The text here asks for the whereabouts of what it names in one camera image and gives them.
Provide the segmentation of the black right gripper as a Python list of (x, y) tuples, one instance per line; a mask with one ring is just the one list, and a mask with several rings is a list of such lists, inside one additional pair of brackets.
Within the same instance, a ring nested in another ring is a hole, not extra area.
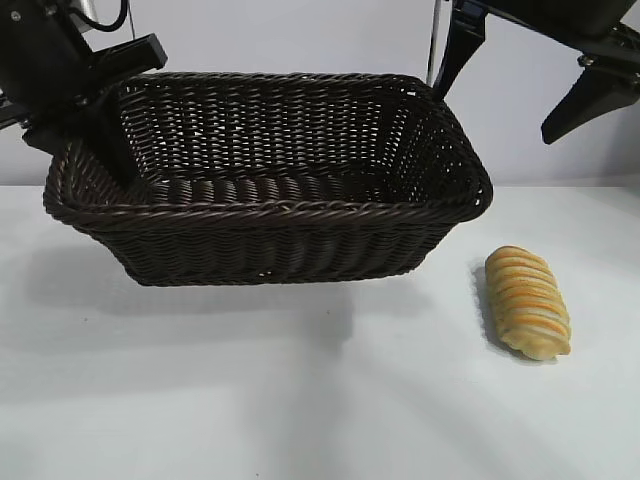
[(578, 51), (578, 63), (586, 68), (541, 126), (542, 139), (550, 145), (639, 100), (639, 33), (622, 23), (634, 5), (633, 1), (455, 1), (452, 16), (461, 20), (450, 23), (434, 95), (446, 97), (484, 43), (487, 15), (539, 33)]

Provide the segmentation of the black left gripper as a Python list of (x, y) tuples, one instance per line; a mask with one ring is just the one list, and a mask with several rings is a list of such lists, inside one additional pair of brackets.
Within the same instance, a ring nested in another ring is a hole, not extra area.
[(91, 1), (1, 4), (1, 126), (20, 125), (24, 142), (58, 150), (79, 137), (110, 176), (128, 188), (138, 175), (112, 92), (120, 82), (160, 69), (165, 51), (149, 34), (95, 51), (84, 35), (113, 33), (130, 21), (122, 1), (110, 23)]

